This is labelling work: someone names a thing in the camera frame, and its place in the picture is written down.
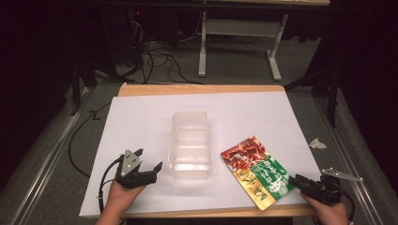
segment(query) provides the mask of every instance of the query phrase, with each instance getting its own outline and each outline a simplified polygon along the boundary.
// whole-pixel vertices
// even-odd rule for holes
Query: food package
[[[221,153],[223,160],[259,209],[264,210],[294,188],[289,173],[254,136]]]

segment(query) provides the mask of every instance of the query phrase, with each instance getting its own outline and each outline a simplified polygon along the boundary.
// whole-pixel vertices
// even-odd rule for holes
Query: human hand
[[[300,193],[301,197],[315,210],[316,216],[322,225],[346,225],[347,213],[342,202],[334,205],[325,205],[315,199]]]
[[[144,188],[145,186],[125,189],[115,180],[112,181],[108,193],[108,201],[96,225],[119,224],[120,218],[132,206]]]

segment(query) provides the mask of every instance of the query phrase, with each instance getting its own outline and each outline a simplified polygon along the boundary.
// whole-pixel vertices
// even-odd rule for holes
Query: small white object
[[[324,143],[320,142],[318,139],[314,139],[308,145],[310,145],[310,147],[312,147],[313,149],[326,149],[326,148],[328,148]]]
[[[205,112],[173,115],[168,165],[175,178],[208,178],[211,172],[210,122]]]

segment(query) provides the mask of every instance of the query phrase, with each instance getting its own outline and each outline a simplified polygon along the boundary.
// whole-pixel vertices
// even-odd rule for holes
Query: white table surface
[[[167,167],[175,112],[207,112],[211,121],[212,175],[207,180],[178,180]],[[115,97],[99,144],[82,204],[81,217],[98,217],[98,191],[105,169],[124,154],[144,149],[140,172],[163,161],[156,184],[149,185],[127,215],[202,209],[253,207],[220,152],[254,135],[292,175],[318,180],[320,172],[284,91]],[[107,179],[115,177],[117,165]],[[106,203],[109,185],[105,185]],[[304,203],[297,189],[275,204]]]

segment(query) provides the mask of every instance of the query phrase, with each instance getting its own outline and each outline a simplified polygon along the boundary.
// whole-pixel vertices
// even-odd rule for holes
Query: wooden table
[[[279,85],[123,85],[119,97],[180,95],[235,92],[272,92],[284,91]],[[261,211],[257,207],[190,210],[126,215],[127,218],[232,218],[232,217],[311,217],[314,210],[308,204],[272,205]]]

